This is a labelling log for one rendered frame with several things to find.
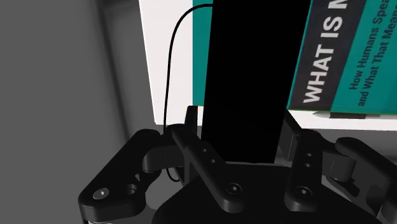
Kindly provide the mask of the teal book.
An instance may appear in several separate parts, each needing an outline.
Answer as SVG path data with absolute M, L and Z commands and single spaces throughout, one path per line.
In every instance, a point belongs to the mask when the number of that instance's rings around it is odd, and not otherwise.
M 193 103 L 203 105 L 214 0 L 193 0 Z M 311 0 L 287 109 L 397 114 L 397 0 Z

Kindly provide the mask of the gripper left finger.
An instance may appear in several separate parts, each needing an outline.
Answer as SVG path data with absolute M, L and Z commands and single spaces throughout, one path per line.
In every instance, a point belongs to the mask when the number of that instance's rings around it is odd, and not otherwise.
M 226 162 L 197 135 L 198 108 L 188 106 L 184 123 L 163 134 L 137 131 L 78 196 L 84 224 L 106 223 L 138 215 L 145 193 L 161 171 L 173 168 L 183 186 L 195 178 L 204 182 L 212 199 L 226 213 L 246 207 L 242 186 L 228 175 Z

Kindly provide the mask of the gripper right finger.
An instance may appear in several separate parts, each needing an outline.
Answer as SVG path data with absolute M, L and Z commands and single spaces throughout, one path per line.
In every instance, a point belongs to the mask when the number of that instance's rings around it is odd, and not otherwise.
M 334 143 L 284 112 L 279 147 L 291 162 L 284 203 L 309 224 L 397 224 L 397 165 L 363 141 Z

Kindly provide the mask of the black flat rectangular slab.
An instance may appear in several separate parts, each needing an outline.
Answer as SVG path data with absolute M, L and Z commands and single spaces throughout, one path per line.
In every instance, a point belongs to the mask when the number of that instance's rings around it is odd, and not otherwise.
M 201 138 L 227 162 L 272 163 L 311 0 L 214 0 Z

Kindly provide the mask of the white table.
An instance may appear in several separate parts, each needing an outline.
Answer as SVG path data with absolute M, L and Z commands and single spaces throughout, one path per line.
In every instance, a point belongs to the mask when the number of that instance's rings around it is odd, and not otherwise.
M 144 47 L 150 80 L 154 121 L 164 123 L 164 100 L 167 60 L 172 32 L 180 16 L 193 6 L 193 0 L 139 0 Z M 167 124 L 183 123 L 187 106 L 193 104 L 193 17 L 181 24 L 176 39 L 176 55 L 172 58 L 171 88 Z M 291 111 L 305 129 L 386 130 L 397 131 L 393 119 L 326 119 L 311 111 Z

